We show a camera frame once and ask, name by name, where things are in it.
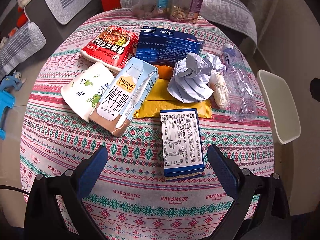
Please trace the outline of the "small blue white box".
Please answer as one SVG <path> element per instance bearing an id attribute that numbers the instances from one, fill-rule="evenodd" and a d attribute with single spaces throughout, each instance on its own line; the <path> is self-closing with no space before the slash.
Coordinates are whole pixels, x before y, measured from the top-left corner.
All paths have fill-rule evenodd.
<path id="1" fill-rule="evenodd" d="M 161 110 L 160 121 L 165 180 L 202 176 L 205 164 L 197 109 Z"/>

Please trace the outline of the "crushed clear plastic bottle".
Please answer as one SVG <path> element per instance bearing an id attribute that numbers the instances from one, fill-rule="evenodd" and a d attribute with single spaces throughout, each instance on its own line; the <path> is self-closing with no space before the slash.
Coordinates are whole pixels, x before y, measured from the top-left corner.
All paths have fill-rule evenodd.
<path id="1" fill-rule="evenodd" d="M 242 55 L 231 44 L 225 44 L 221 57 L 226 67 L 223 76 L 229 92 L 229 117 L 232 121 L 250 122 L 257 117 L 257 107 Z"/>

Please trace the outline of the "pale blue paper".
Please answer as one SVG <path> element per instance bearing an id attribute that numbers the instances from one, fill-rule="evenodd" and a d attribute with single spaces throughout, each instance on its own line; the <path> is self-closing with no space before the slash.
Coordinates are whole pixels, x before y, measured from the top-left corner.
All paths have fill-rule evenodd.
<path id="1" fill-rule="evenodd" d="M 189 53 L 186 58 L 176 62 L 167 91 L 182 103 L 205 101 L 214 92 L 209 87 L 211 76 L 225 70 L 225 65 L 214 54 L 208 53 L 202 58 L 195 53 Z"/>

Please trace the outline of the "yellow snack wrapper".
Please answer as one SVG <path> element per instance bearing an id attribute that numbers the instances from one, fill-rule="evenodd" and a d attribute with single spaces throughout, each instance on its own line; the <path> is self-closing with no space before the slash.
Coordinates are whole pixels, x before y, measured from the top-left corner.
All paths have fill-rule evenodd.
<path id="1" fill-rule="evenodd" d="M 159 118 L 161 110 L 197 109 L 200 118 L 211 118 L 212 109 L 209 100 L 196 103 L 183 103 L 171 96 L 167 91 L 168 80 L 158 79 L 150 94 L 146 97 L 140 109 L 135 112 L 135 118 Z"/>

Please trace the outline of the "white paper cup green print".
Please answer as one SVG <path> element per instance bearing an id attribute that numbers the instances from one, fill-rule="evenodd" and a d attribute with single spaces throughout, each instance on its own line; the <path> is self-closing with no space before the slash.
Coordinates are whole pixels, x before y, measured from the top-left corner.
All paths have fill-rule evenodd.
<path id="1" fill-rule="evenodd" d="M 96 62 L 63 86 L 61 95 L 80 118 L 89 122 L 89 115 L 113 80 L 111 71 L 102 63 Z"/>

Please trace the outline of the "light blue milk carton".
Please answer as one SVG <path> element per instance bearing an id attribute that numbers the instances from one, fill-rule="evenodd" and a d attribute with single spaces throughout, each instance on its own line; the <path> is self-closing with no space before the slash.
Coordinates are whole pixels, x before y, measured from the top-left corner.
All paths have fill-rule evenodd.
<path id="1" fill-rule="evenodd" d="M 89 120 L 121 137 L 158 79 L 158 69 L 131 58 L 89 115 Z"/>

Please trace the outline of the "dark blue cardboard box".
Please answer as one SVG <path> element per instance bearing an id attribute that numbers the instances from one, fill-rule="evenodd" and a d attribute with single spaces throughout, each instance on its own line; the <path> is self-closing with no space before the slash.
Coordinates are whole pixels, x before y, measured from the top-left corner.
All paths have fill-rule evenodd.
<path id="1" fill-rule="evenodd" d="M 152 65 L 174 67 L 189 53 L 199 55 L 204 41 L 188 33 L 144 26 L 139 34 L 135 57 Z"/>

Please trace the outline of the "red instant noodle cup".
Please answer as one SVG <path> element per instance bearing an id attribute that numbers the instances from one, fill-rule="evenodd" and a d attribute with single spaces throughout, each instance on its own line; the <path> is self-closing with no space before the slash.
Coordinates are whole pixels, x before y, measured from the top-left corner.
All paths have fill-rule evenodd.
<path id="1" fill-rule="evenodd" d="M 135 56 L 138 36 L 111 25 L 80 50 L 81 55 L 91 62 L 100 62 L 110 71 L 119 73 Z"/>

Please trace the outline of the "patterned woven tablecloth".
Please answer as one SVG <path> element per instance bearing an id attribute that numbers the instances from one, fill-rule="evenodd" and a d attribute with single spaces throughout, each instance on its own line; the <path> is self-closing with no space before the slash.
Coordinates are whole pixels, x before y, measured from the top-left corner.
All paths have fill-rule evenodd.
<path id="1" fill-rule="evenodd" d="M 81 48 L 111 25 L 137 34 L 143 26 L 190 33 L 204 41 L 203 53 L 215 55 L 229 43 L 229 38 L 204 18 L 195 24 L 166 18 L 141 21 L 130 9 L 118 9 L 87 20 L 50 55 L 29 96 L 20 145 L 22 188 L 29 191 L 39 173 L 53 177 L 75 168 L 103 145 L 108 162 L 83 202 L 109 239 L 206 237 L 232 203 L 210 165 L 200 178 L 167 182 L 159 119 L 133 120 L 118 138 L 82 120 L 62 99 L 61 87 L 91 65 L 80 54 Z"/>

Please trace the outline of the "blue plush toy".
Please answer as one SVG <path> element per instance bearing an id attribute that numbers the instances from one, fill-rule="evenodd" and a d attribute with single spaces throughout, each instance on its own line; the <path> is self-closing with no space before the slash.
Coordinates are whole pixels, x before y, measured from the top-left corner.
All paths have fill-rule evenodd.
<path id="1" fill-rule="evenodd" d="M 13 87 L 14 90 L 19 91 L 23 84 L 25 83 L 26 78 L 22 79 L 22 74 L 18 71 L 14 71 L 12 75 L 7 75 L 0 84 L 0 91 L 4 91 L 7 88 Z"/>

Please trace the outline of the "clear jar purple label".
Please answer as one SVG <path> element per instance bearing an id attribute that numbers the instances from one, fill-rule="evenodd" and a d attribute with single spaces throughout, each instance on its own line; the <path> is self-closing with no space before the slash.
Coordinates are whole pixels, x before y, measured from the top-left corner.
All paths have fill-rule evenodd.
<path id="1" fill-rule="evenodd" d="M 196 23 L 203 0 L 169 0 L 169 18 L 173 22 Z"/>

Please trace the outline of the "grey sofa with quilted cover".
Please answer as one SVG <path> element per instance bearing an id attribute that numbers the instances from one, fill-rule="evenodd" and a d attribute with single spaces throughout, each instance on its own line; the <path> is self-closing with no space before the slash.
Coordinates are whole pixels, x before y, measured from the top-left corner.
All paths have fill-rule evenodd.
<path id="1" fill-rule="evenodd" d="M 26 22 L 1 46 L 1 77 L 33 55 L 49 56 L 101 9 L 101 0 L 30 0 Z"/>

